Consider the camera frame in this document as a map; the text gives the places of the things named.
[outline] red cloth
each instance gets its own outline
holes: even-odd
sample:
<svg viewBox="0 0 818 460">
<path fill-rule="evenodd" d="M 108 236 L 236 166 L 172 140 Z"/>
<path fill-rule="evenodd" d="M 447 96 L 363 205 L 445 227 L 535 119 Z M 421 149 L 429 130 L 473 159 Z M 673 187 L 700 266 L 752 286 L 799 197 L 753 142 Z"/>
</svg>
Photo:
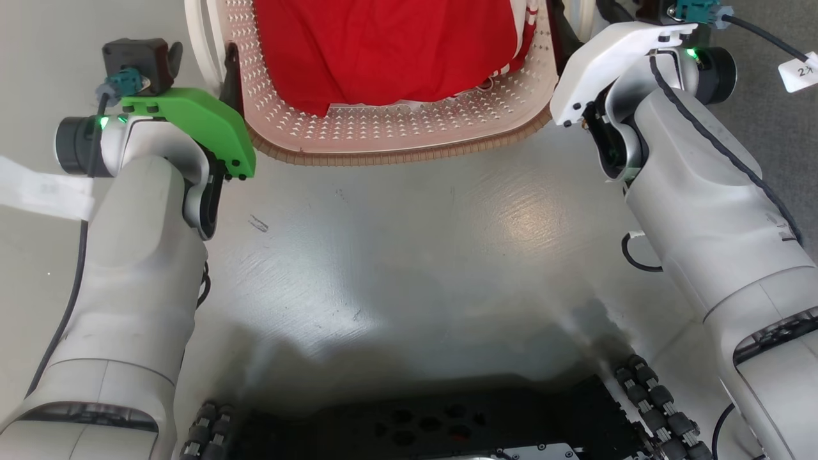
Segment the red cloth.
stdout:
<svg viewBox="0 0 818 460">
<path fill-rule="evenodd" d="M 256 0 L 255 9 L 279 96 L 321 116 L 331 103 L 439 101 L 478 86 L 517 49 L 509 0 Z"/>
</svg>

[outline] pink plastic basket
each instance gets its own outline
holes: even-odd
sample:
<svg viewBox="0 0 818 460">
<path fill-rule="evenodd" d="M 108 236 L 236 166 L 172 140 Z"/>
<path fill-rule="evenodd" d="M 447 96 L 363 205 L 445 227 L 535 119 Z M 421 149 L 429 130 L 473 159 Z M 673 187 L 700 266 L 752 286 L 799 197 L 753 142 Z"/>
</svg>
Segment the pink plastic basket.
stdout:
<svg viewBox="0 0 818 460">
<path fill-rule="evenodd" d="M 332 106 L 325 118 L 296 110 L 277 96 L 252 0 L 186 0 L 185 9 L 193 52 L 213 93 L 225 75 L 225 45 L 238 46 L 245 119 L 259 151 L 299 165 L 380 165 L 508 145 L 544 126 L 558 79 L 546 4 L 540 0 L 525 66 L 496 78 L 490 90 L 414 107 Z"/>
</svg>

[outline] white tag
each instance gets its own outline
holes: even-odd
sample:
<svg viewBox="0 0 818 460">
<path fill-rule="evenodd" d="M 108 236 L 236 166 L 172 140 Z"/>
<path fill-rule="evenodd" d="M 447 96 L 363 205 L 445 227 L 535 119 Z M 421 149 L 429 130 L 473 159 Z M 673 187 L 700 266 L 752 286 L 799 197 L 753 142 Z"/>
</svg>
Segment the white tag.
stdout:
<svg viewBox="0 0 818 460">
<path fill-rule="evenodd" d="M 793 59 L 778 66 L 787 92 L 796 92 L 818 83 L 818 55 L 808 52 L 807 56 L 810 58 L 807 62 Z"/>
<path fill-rule="evenodd" d="M 89 220 L 93 179 L 38 173 L 0 156 L 0 205 L 66 219 Z"/>
</svg>

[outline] perforated basket wall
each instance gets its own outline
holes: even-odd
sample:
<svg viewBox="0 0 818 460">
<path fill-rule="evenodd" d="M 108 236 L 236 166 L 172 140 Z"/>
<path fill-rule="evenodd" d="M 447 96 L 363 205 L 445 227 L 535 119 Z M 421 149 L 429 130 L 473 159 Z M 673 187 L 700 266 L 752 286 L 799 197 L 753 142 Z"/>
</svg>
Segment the perforated basket wall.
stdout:
<svg viewBox="0 0 818 460">
<path fill-rule="evenodd" d="M 420 107 L 333 106 L 305 114 L 276 94 L 258 40 L 252 0 L 220 0 L 225 42 L 238 45 L 245 118 L 255 147 L 298 165 L 381 165 L 462 155 L 517 142 L 544 126 L 557 83 L 551 24 L 540 0 L 537 32 L 522 70 L 486 92 Z"/>
</svg>

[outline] basket handle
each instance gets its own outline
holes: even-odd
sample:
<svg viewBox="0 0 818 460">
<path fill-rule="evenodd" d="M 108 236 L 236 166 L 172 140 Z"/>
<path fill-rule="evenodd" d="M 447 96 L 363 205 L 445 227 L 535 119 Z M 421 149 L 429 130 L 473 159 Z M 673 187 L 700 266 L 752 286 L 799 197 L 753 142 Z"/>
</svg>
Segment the basket handle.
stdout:
<svg viewBox="0 0 818 460">
<path fill-rule="evenodd" d="M 213 43 L 216 45 L 216 60 L 208 45 L 207 31 L 205 30 L 205 17 L 202 10 L 202 2 L 207 2 L 207 12 L 210 19 L 210 32 L 213 35 Z M 226 74 L 224 68 L 225 47 L 222 36 L 222 26 L 219 22 L 218 8 L 216 0 L 185 0 L 185 16 L 187 17 L 187 30 L 191 35 L 191 47 L 196 62 L 199 64 L 204 77 L 207 89 L 216 96 L 222 89 L 222 82 Z"/>
</svg>

